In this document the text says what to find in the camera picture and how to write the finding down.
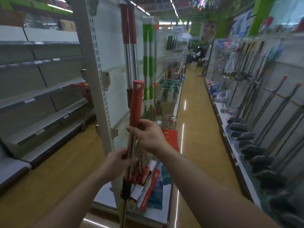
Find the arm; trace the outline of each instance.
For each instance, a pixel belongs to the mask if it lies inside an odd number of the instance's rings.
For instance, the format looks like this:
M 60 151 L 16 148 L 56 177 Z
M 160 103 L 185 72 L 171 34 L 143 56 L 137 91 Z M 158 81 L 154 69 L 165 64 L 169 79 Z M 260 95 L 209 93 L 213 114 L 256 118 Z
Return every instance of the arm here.
M 76 228 L 85 217 L 99 190 L 108 182 L 117 178 L 127 166 L 137 159 L 122 160 L 127 148 L 110 152 L 102 166 L 76 187 L 51 212 L 32 228 Z
M 127 130 L 138 138 L 145 150 L 166 166 L 201 227 L 279 228 L 275 221 L 248 199 L 220 185 L 176 152 L 156 123 L 146 119 L 140 123 L 140 129 L 128 127 Z

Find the hand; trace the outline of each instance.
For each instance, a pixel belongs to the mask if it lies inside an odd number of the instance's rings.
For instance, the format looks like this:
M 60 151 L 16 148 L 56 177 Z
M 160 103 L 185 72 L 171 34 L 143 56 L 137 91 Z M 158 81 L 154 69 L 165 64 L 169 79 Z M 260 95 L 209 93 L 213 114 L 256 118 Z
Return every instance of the hand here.
M 141 130 L 136 127 L 128 126 L 127 131 L 135 135 L 146 151 L 157 156 L 158 151 L 170 146 L 156 122 L 147 119 L 141 119 L 139 122 Z
M 126 152 L 127 148 L 121 148 L 110 152 L 106 157 L 99 169 L 102 174 L 102 179 L 106 183 L 118 178 L 128 166 L 133 165 L 137 161 L 137 157 L 122 160 L 121 156 Z

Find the forearm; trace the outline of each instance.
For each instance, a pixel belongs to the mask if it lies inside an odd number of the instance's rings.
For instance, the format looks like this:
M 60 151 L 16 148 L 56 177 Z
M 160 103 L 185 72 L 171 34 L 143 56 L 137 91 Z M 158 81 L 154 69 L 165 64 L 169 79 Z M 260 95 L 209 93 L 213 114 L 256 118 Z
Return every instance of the forearm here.
M 97 170 L 32 228 L 79 227 L 89 206 L 104 184 L 106 184 L 105 176 Z
M 207 176 L 172 147 L 157 157 L 202 227 L 279 227 L 253 203 Z

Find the person's right hand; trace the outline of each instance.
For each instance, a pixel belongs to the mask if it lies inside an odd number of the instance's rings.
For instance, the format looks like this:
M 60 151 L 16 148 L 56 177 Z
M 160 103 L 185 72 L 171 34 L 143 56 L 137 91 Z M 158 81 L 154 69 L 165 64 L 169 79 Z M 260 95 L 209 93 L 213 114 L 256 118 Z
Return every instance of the person's right hand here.
M 128 126 L 127 131 L 135 135 L 142 147 L 149 153 L 157 156 L 158 151 L 168 147 L 169 143 L 156 122 L 141 119 L 139 128 Z

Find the red shopping cart handle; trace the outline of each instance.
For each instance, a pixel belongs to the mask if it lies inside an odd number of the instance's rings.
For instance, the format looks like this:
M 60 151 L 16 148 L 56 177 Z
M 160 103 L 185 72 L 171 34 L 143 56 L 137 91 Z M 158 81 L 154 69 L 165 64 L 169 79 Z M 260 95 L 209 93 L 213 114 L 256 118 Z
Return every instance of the red shopping cart handle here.
M 90 85 L 85 85 L 85 84 L 70 84 L 70 86 L 90 87 Z

